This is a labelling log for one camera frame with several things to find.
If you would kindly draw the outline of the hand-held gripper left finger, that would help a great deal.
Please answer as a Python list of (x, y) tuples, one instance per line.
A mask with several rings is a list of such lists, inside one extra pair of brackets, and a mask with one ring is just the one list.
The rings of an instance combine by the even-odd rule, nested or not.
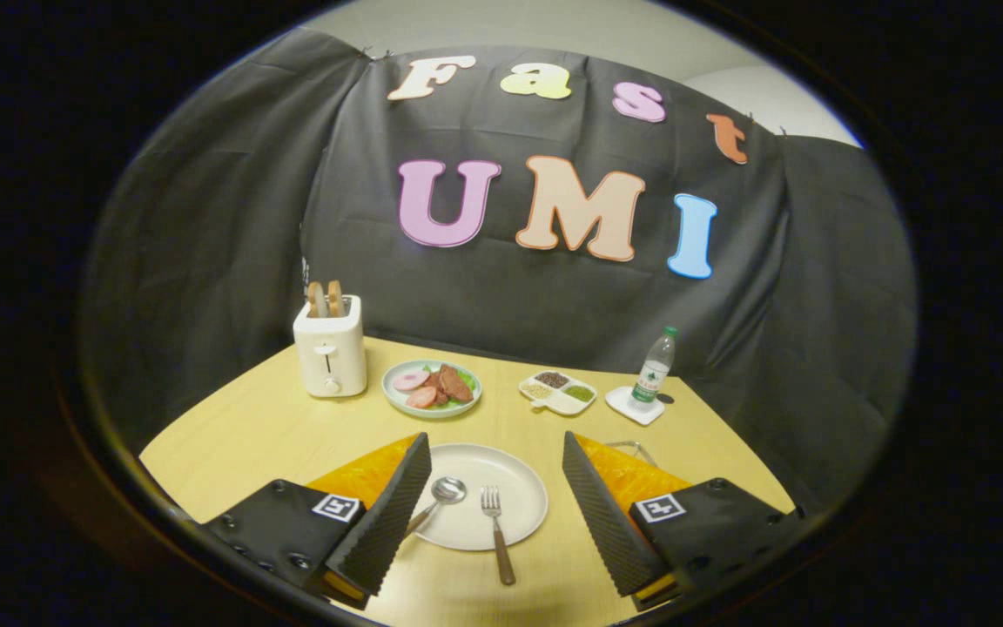
[(411, 434), (304, 485), (270, 481), (206, 528), (254, 566), (362, 610), (378, 595), (431, 472), (428, 435)]

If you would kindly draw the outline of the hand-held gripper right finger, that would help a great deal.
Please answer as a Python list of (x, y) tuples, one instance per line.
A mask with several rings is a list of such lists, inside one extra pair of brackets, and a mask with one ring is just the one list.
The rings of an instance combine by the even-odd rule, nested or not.
[(562, 472), (618, 594), (640, 611), (699, 596), (779, 552), (804, 525), (723, 477), (691, 484), (568, 432)]

